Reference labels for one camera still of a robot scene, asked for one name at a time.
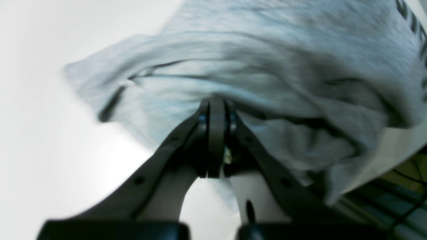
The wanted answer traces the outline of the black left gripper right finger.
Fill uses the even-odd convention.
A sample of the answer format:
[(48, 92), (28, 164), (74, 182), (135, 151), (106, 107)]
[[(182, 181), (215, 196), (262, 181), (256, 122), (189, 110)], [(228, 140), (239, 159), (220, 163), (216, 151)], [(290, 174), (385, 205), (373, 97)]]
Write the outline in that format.
[(231, 101), (209, 99), (209, 177), (229, 178), (238, 240), (386, 240), (378, 227), (326, 206), (262, 146)]

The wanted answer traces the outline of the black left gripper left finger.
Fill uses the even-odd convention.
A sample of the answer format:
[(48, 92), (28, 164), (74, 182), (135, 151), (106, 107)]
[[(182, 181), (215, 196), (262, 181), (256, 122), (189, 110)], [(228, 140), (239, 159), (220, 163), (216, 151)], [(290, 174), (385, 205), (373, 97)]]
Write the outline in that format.
[(38, 240), (189, 240), (179, 221), (183, 200), (206, 176), (209, 101), (179, 124), (117, 190), (65, 220), (48, 220)]

